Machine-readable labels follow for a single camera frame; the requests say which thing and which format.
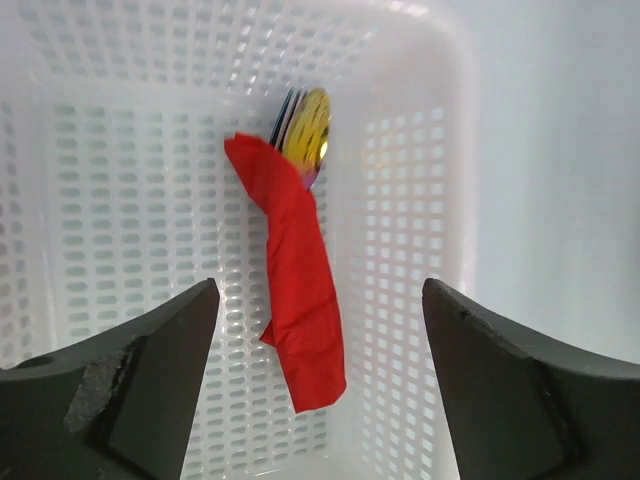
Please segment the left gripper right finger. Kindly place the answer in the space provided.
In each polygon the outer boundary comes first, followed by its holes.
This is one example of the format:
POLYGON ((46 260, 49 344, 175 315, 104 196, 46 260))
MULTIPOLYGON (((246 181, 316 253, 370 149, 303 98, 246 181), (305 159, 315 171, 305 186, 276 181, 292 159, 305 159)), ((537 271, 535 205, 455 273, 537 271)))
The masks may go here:
POLYGON ((463 479, 636 479, 639 367, 429 278, 425 325, 463 479))

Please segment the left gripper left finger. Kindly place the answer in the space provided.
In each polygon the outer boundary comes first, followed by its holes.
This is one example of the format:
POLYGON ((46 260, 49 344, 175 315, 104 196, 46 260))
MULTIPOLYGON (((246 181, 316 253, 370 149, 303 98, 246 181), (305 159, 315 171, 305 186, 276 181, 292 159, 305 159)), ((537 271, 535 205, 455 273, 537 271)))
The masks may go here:
POLYGON ((2 478, 179 478, 218 308, 207 279, 2 370, 2 478))

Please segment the iridescent fork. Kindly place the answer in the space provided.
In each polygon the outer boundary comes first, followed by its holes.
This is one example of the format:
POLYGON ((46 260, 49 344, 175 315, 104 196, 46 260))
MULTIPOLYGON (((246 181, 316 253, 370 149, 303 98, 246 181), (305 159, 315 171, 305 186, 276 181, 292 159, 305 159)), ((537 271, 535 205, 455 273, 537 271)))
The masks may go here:
POLYGON ((300 89, 290 89, 282 103, 269 140, 269 143, 275 148, 278 148, 279 137, 283 128, 283 124, 285 123, 289 111, 295 108, 300 93, 300 89))

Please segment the iridescent spoon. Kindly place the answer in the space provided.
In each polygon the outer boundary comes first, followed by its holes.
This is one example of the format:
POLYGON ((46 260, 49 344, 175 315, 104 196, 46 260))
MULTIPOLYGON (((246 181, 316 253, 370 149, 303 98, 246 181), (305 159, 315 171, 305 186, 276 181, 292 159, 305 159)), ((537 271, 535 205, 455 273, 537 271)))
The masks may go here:
POLYGON ((327 91, 317 87, 303 93, 288 121, 281 151, 307 189, 313 186, 322 169, 328 150, 330 125, 327 91))

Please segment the red paper napkin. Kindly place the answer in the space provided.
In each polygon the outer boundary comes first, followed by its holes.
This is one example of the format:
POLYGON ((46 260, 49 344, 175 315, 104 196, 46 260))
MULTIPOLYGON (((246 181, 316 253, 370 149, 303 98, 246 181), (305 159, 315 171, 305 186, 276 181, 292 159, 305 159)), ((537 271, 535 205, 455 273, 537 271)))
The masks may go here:
POLYGON ((224 149, 267 219, 271 320, 260 339, 276 350, 295 412, 331 406, 346 390, 345 352, 315 198, 262 138, 236 133, 224 149))

